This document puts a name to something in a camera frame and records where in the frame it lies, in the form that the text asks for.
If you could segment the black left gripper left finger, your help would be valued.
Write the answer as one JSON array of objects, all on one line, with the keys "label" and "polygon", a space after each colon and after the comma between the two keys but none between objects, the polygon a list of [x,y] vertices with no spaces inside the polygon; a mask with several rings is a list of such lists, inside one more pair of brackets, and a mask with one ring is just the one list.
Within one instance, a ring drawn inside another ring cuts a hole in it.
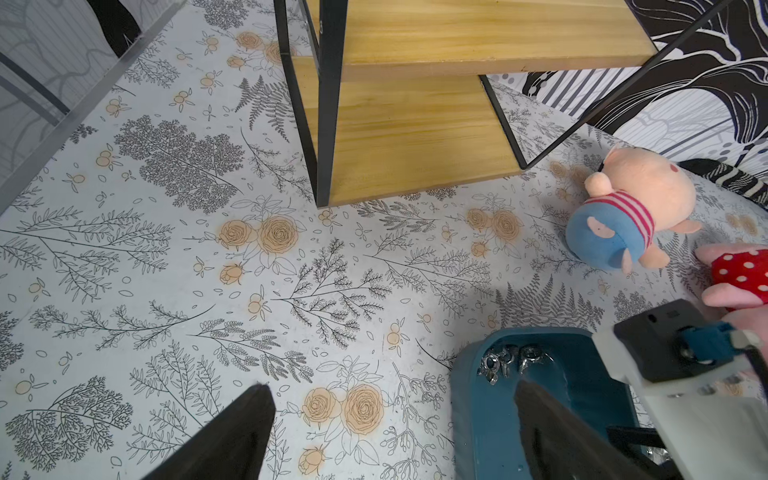
[{"label": "black left gripper left finger", "polygon": [[183,444],[148,479],[256,479],[276,407],[270,387],[255,384]]}]

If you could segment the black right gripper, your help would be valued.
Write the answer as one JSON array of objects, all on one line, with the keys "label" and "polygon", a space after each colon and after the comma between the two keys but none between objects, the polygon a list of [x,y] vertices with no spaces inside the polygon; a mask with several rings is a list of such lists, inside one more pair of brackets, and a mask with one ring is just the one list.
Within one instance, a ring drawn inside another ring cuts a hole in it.
[{"label": "black right gripper", "polygon": [[753,397],[702,393],[746,370],[745,358],[695,377],[652,383],[610,328],[592,339],[608,374],[638,396],[684,478],[767,477],[767,406]]}]

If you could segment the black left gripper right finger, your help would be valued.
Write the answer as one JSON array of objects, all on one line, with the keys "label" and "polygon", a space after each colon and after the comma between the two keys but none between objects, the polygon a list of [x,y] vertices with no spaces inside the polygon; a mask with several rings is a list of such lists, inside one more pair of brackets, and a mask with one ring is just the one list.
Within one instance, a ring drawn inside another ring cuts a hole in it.
[{"label": "black left gripper right finger", "polygon": [[648,479],[547,390],[527,380],[515,396],[520,443],[534,479]]}]

